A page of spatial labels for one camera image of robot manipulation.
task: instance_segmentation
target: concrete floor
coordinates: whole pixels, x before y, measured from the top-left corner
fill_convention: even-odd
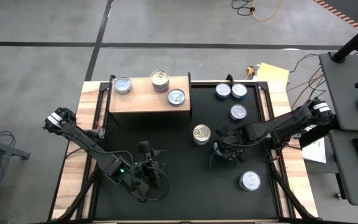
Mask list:
[[[0,0],[0,41],[94,42],[107,0]],[[276,5],[258,2],[260,17]],[[268,22],[238,16],[230,1],[115,0],[103,42],[342,45],[357,30],[312,0],[284,1]],[[32,152],[12,159],[2,182],[0,220],[46,221],[67,141],[42,129],[59,106],[76,110],[93,48],[0,47],[0,131],[10,130],[16,146]],[[101,49],[92,80],[146,77],[163,68],[194,80],[244,78],[248,65],[269,63],[291,70],[302,56],[327,50]],[[289,88],[309,80],[318,58],[300,63]],[[293,103],[301,88],[288,92]],[[305,101],[306,92],[301,100]],[[328,93],[322,96],[331,105]],[[358,207],[332,201],[330,175],[311,175],[321,217],[358,222]]]

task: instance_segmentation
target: tin can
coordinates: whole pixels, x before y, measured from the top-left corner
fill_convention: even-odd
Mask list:
[[[241,175],[239,183],[241,189],[250,192],[259,189],[260,178],[254,171],[247,171]]]
[[[209,137],[211,137],[211,130],[207,125],[199,124],[193,130],[193,140],[198,145],[205,145]]]
[[[181,106],[185,103],[185,92],[180,89],[173,89],[168,93],[168,102],[172,106]]]
[[[243,84],[236,83],[231,87],[231,92],[234,97],[241,99],[247,94],[247,87]]]
[[[169,89],[169,75],[164,70],[156,70],[151,74],[151,80],[154,90],[158,93],[164,93]]]
[[[114,89],[116,89],[118,94],[128,94],[132,91],[132,82],[126,77],[118,78],[114,83]]]
[[[247,116],[247,109],[242,105],[233,105],[230,109],[230,117],[235,121]]]
[[[230,86],[226,83],[219,83],[215,87],[215,93],[219,98],[227,98],[231,93]]]

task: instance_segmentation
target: silver can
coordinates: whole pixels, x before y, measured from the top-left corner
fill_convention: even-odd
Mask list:
[[[241,175],[239,183],[241,189],[250,192],[259,189],[260,178],[254,171],[247,171]]]
[[[231,93],[231,89],[228,84],[219,83],[215,87],[215,92],[219,98],[227,98]]]
[[[231,87],[231,92],[237,99],[244,98],[247,94],[247,87],[243,84],[236,83]]]
[[[169,89],[169,75],[164,70],[156,70],[151,74],[151,80],[154,90],[158,93],[164,93]]]
[[[230,117],[235,121],[247,116],[247,109],[242,105],[233,105],[230,109]]]
[[[185,92],[180,89],[173,89],[168,93],[168,102],[172,106],[181,106],[185,103]]]
[[[114,89],[118,94],[128,94],[132,91],[132,82],[129,78],[121,77],[114,83]]]
[[[198,145],[205,145],[209,137],[211,137],[211,130],[207,125],[199,124],[193,129],[193,140]]]

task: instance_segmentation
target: white paper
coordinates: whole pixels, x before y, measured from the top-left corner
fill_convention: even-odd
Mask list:
[[[321,138],[302,149],[304,159],[326,163],[326,148],[324,138]]]

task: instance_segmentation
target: yellow cable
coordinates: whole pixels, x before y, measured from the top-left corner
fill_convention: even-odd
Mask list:
[[[319,77],[317,77],[316,79],[314,79],[314,80],[310,83],[310,85],[313,84],[314,82],[316,82],[318,78],[322,79],[322,78],[323,78],[323,74],[321,74]],[[295,102],[292,104],[291,109],[296,105],[296,102],[298,102],[298,100],[301,98],[301,95],[302,95],[308,88],[309,88],[309,85],[306,86],[306,88],[304,88],[304,89],[302,90],[302,92],[301,92],[301,93],[298,95],[298,97],[296,98]]]
[[[257,0],[254,1],[254,3],[252,3],[252,7],[255,7],[255,3],[256,3]],[[255,11],[252,11],[252,15],[254,15],[255,19],[257,19],[258,21],[260,22],[265,22],[265,21],[269,21],[271,20],[280,10],[281,8],[281,5],[283,4],[283,0],[280,0],[280,5],[278,6],[276,12],[274,12],[274,14],[272,16],[270,16],[269,18],[267,19],[259,19],[256,15],[255,15]]]

